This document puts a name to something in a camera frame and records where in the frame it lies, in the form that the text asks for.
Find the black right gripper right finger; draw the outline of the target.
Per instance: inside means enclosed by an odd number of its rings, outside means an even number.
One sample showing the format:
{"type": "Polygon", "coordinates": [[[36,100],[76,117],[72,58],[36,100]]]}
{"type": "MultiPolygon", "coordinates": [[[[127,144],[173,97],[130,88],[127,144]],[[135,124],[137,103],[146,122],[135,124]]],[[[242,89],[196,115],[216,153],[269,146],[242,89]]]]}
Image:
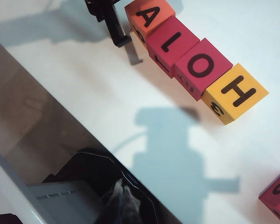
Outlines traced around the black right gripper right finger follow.
{"type": "Polygon", "coordinates": [[[141,202],[132,195],[128,186],[123,187],[120,224],[142,224],[140,217],[141,202]]]}

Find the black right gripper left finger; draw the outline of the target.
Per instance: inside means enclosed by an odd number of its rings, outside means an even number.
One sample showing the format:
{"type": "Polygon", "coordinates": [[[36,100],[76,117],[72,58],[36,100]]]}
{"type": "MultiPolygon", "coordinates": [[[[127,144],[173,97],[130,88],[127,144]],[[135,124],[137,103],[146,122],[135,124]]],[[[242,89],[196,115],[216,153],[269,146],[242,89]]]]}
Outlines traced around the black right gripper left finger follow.
{"type": "Polygon", "coordinates": [[[99,216],[99,224],[121,223],[121,215],[123,210],[123,193],[124,189],[122,186],[122,181],[117,181],[110,200],[99,216]]]}

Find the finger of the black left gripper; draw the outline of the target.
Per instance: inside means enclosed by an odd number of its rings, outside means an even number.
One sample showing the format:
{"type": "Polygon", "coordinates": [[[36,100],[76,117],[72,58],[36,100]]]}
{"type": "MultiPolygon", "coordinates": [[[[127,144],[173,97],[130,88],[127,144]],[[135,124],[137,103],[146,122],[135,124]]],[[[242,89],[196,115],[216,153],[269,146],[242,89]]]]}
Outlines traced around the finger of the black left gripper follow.
{"type": "Polygon", "coordinates": [[[85,0],[86,7],[91,15],[95,16],[98,22],[104,20],[103,12],[99,0],[85,0]]]}
{"type": "Polygon", "coordinates": [[[104,3],[104,18],[115,46],[121,48],[132,41],[131,37],[125,34],[123,27],[118,20],[113,3],[104,3]]]}

